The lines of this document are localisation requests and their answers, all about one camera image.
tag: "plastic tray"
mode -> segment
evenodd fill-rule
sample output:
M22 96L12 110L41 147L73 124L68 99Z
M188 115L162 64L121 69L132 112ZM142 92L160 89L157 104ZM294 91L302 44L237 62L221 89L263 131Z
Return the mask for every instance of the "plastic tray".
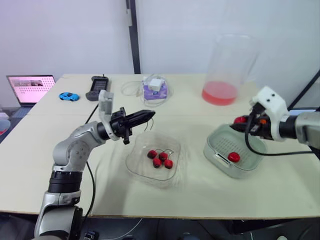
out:
M171 169L162 165L154 168L153 160L147 157L150 150L168 150L173 161ZM177 172L181 146L175 139L161 133L144 132L136 137L132 152L126 157L127 169L145 182L159 187L168 187Z
M265 144L257 137L249 135L250 145L259 152L267 151ZM239 162L228 160L228 155L236 152ZM251 152L245 143L245 134L233 130L228 124L221 125L207 138L203 153L205 157L232 178L244 178L257 168L263 156Z

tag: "red liquid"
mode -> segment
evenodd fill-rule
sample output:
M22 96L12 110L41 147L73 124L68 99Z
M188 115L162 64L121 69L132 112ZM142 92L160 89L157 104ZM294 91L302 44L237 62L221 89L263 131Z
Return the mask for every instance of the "red liquid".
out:
M232 104L238 94L235 86L223 81L208 81L202 90L202 97L208 103L225 106Z

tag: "black pole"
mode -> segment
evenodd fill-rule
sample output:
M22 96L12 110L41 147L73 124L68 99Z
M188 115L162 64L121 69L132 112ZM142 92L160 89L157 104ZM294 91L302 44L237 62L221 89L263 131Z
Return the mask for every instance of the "black pole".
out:
M131 53L133 61L134 74L141 74L140 68L140 56L139 56L139 40L138 40L138 26L137 26L137 12L136 12L136 0L125 0L126 11L131 18L129 25Z
M300 101L300 99L306 94L306 92L312 87L312 85L317 81L319 77L320 77L320 69L314 75L311 81L307 84L307 86L305 86L302 92L300 92L300 94L295 98L295 100L293 100L293 102L288 107L288 110L291 110Z

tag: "clear plastic jar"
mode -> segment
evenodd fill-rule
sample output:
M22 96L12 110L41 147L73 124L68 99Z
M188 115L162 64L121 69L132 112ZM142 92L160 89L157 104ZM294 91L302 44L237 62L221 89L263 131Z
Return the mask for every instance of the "clear plastic jar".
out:
M202 97L208 103L232 104L258 57L258 41L248 35L225 34L216 40Z

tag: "gray strainer basket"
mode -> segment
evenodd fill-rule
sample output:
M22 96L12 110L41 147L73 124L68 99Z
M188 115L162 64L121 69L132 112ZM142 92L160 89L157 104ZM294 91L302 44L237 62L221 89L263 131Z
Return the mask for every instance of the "gray strainer basket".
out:
M265 144L257 137L249 135L250 145L258 152L267 151ZM228 155L236 152L239 162L228 160ZM257 168L263 156L251 152L245 143L245 134L233 130L228 124L221 125L207 138L203 153L205 157L232 178L245 178Z

